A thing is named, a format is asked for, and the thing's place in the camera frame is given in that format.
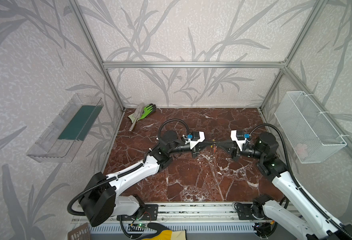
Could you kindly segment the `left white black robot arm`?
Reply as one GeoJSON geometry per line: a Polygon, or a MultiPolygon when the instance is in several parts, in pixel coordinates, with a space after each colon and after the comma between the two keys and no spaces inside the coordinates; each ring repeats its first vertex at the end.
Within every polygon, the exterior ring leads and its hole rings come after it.
{"type": "Polygon", "coordinates": [[[165,170],[173,162],[173,154],[189,152],[197,157],[199,152],[214,144],[205,139],[204,132],[191,131],[180,119],[170,119],[158,130],[158,143],[144,158],[115,173],[92,176],[85,189],[67,205],[67,212],[73,216],[87,217],[96,227],[112,216],[141,216],[145,204],[138,196],[123,196],[128,188],[141,180],[165,170]]]}

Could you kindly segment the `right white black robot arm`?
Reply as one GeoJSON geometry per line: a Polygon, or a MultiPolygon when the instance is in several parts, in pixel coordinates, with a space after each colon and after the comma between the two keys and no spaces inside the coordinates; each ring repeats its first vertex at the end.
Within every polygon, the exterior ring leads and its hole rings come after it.
{"type": "Polygon", "coordinates": [[[263,195],[253,201],[254,215],[274,220],[299,240],[352,240],[352,225],[343,224],[322,207],[295,178],[288,156],[282,161],[277,157],[279,146],[287,150],[281,132],[272,124],[280,140],[269,132],[262,132],[251,145],[252,134],[232,131],[231,139],[216,142],[233,160],[248,157],[257,160],[259,171],[265,176],[301,214],[297,217],[279,205],[270,196],[263,195]]]}

